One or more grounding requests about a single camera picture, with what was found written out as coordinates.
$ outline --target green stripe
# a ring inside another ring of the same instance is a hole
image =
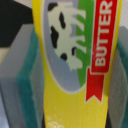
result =
[[[19,94],[22,104],[22,111],[27,128],[38,128],[36,111],[34,106],[33,91],[31,87],[30,74],[36,59],[38,48],[38,38],[34,33],[31,34],[31,43],[24,65],[22,66],[16,81],[19,87]]]

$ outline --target cow illustration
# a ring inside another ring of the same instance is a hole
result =
[[[85,19],[86,12],[74,8],[72,2],[48,5],[49,30],[54,51],[58,57],[66,61],[70,70],[83,67],[82,61],[75,55],[75,50],[80,49],[86,53],[86,47],[77,43],[77,41],[85,42],[84,35],[71,36],[72,25],[76,25],[84,31],[84,24],[74,17],[77,15]]]

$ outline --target butter package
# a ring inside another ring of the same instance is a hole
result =
[[[46,128],[105,128],[122,0],[32,0]]]

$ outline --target yellow butter wrapper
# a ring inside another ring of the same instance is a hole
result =
[[[46,128],[105,128],[122,0],[32,0]]]

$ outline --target red label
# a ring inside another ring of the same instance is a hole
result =
[[[87,69],[87,92],[86,101],[95,96],[99,101],[102,100],[104,75],[90,74],[90,68]]]
[[[109,71],[117,0],[97,0],[91,67],[87,70],[86,101],[95,96],[100,102],[103,96],[104,77]]]
[[[109,70],[117,0],[97,0],[93,38],[93,73],[107,73]]]

